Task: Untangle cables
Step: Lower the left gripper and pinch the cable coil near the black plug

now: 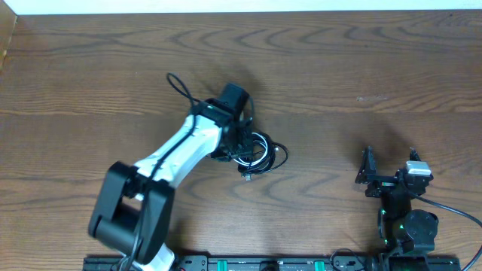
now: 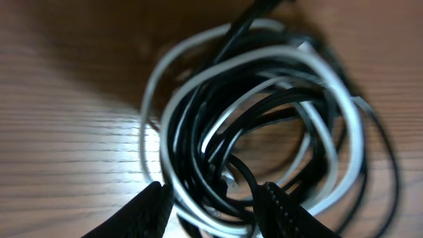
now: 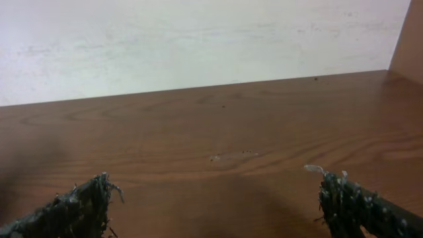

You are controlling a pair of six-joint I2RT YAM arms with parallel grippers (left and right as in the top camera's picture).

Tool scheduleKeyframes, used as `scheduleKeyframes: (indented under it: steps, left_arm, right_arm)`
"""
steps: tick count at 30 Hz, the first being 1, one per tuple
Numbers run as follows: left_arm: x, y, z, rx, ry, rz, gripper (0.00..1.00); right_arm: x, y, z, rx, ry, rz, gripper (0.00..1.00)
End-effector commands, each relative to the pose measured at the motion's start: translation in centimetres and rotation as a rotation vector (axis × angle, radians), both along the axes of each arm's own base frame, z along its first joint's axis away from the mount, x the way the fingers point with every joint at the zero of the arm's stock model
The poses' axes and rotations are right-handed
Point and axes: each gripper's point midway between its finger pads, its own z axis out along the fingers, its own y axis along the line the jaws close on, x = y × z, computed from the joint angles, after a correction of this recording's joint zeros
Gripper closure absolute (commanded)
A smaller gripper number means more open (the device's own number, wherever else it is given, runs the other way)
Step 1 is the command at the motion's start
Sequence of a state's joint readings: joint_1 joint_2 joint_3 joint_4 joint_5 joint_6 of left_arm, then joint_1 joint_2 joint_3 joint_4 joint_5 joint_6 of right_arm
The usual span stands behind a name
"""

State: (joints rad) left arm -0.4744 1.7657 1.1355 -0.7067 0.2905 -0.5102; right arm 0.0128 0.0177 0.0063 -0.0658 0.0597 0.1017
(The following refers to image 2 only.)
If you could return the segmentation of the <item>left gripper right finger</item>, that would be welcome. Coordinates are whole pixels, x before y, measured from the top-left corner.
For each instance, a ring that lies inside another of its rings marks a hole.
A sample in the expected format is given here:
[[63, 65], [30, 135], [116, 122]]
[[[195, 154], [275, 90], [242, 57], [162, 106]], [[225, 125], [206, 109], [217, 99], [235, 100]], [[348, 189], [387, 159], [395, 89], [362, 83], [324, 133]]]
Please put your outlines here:
[[273, 182], [255, 186], [252, 195], [264, 238], [339, 238]]

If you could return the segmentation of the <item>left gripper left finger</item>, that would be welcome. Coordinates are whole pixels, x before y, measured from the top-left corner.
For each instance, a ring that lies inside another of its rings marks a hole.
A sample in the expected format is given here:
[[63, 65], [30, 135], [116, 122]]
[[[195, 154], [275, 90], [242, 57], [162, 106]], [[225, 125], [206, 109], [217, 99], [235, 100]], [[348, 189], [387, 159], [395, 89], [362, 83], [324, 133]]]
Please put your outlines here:
[[173, 204], [173, 188], [152, 182], [83, 238], [161, 238]]

